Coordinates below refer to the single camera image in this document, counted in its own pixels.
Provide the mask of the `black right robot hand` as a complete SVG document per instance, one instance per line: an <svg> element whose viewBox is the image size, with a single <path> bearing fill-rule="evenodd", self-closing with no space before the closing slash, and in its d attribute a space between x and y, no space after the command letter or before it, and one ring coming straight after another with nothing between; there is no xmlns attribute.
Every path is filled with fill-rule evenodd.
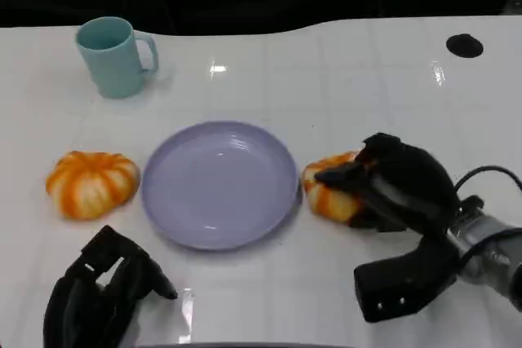
<svg viewBox="0 0 522 348"><path fill-rule="evenodd" d="M324 169L315 180L361 203L348 226L395 232L410 229L440 236L459 204L446 169L429 152L376 133L353 161Z"/></svg>

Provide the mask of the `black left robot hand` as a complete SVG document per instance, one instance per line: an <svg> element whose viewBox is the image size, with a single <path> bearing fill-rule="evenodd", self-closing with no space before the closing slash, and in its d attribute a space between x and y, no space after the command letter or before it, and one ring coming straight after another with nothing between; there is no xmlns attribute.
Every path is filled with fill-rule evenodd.
<svg viewBox="0 0 522 348"><path fill-rule="evenodd" d="M57 280L43 320L45 347L117 347L139 301L178 294L134 241L106 225Z"/></svg>

